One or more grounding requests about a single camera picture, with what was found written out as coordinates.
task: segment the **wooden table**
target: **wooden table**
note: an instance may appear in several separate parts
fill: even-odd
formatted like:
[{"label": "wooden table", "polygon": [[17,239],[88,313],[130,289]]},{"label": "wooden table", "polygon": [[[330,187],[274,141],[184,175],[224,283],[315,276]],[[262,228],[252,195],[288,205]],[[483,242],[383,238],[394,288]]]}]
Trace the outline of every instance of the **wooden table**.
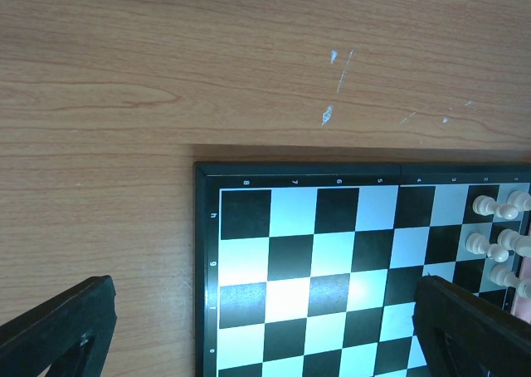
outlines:
[{"label": "wooden table", "polygon": [[104,374],[192,376],[193,162],[530,161],[530,16],[529,0],[0,0],[0,323],[110,274]]}]

